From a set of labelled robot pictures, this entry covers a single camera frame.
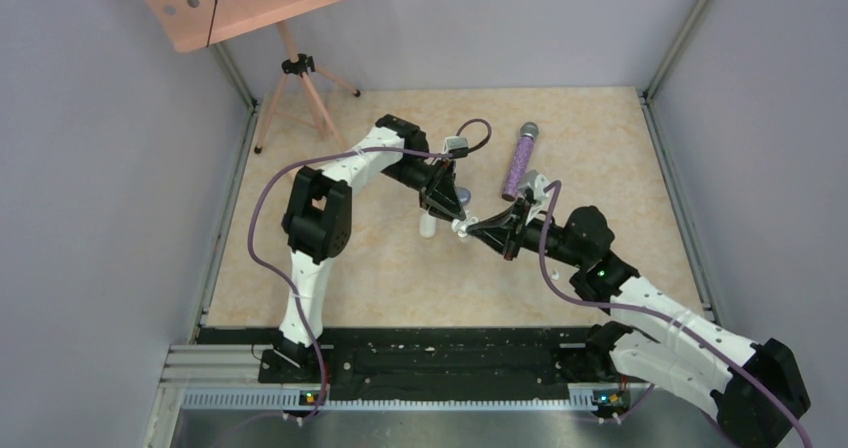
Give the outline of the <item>white earbud case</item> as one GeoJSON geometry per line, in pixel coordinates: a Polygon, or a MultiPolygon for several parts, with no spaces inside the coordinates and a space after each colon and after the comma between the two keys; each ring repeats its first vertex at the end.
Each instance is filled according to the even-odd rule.
{"type": "Polygon", "coordinates": [[[451,222],[451,230],[465,241],[469,237],[468,229],[479,222],[478,217],[466,214],[464,219],[455,219],[451,222]]]}

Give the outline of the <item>lavender charging case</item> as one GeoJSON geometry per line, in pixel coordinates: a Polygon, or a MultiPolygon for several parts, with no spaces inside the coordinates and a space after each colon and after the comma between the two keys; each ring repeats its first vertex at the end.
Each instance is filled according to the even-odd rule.
{"type": "Polygon", "coordinates": [[[471,201],[471,192],[466,188],[458,187],[457,196],[462,206],[467,206],[471,201]]]}

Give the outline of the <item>white oval charging case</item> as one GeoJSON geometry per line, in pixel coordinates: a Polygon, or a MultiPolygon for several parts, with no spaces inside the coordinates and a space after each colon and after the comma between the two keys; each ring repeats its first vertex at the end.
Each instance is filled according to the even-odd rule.
{"type": "Polygon", "coordinates": [[[419,233],[423,238],[429,239],[437,232],[438,221],[429,213],[423,213],[419,222],[419,233]]]}

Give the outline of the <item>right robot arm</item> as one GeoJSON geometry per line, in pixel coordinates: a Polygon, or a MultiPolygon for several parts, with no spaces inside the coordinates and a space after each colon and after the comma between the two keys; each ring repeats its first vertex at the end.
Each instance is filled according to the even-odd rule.
{"type": "Polygon", "coordinates": [[[586,353],[594,377],[622,374],[660,387],[698,408],[738,447],[777,447],[790,432],[811,446],[800,422],[811,402],[789,346],[734,333],[665,294],[614,253],[614,234],[597,207],[575,209],[562,226],[538,214],[518,200],[462,231],[507,260],[528,249],[541,263],[575,268],[574,293],[555,294],[611,318],[586,353]]]}

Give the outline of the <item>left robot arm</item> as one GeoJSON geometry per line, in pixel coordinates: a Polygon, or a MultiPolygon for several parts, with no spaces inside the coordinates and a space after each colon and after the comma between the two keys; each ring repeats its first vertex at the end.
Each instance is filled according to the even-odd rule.
{"type": "Polygon", "coordinates": [[[427,213],[447,221],[466,215],[455,186],[455,164],[472,149],[459,135],[430,150],[422,129],[393,115],[380,118],[349,150],[296,162],[283,174],[295,174],[281,226],[291,254],[286,312],[274,345],[283,369],[297,381],[315,376],[328,381],[319,338],[323,302],[336,258],[353,234],[353,201],[374,178],[385,175],[418,194],[427,213]]]}

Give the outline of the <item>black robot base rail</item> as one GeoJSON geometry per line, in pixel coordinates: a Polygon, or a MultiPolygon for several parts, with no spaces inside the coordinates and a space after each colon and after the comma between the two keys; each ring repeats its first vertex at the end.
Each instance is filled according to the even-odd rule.
{"type": "Polygon", "coordinates": [[[592,327],[327,328],[317,348],[275,328],[203,328],[200,345],[243,345],[261,383],[327,385],[328,405],[410,402],[472,408],[576,401],[603,416],[628,410],[637,380],[614,371],[592,327]]]}

